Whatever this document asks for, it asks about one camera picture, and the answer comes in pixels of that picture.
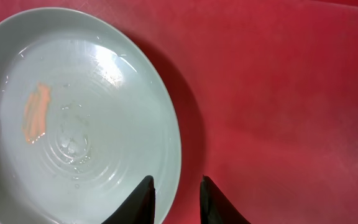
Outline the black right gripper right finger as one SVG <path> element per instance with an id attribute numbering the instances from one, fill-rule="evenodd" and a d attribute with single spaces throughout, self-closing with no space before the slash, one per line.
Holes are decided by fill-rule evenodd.
<path id="1" fill-rule="evenodd" d="M 201 224 L 250 224 L 208 176 L 200 183 Z"/>

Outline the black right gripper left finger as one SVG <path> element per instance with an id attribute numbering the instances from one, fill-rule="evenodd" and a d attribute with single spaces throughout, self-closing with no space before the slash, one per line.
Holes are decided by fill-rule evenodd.
<path id="1" fill-rule="evenodd" d="M 154 178 L 147 175 L 102 224 L 154 224 L 154 218 Z"/>

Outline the mint green plate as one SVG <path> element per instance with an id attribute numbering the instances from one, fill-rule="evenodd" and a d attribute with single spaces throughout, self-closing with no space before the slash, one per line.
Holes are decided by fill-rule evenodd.
<path id="1" fill-rule="evenodd" d="M 173 103 L 133 41 L 59 7 L 0 22 L 0 223 L 102 223 L 147 175 L 162 223 L 180 172 Z"/>

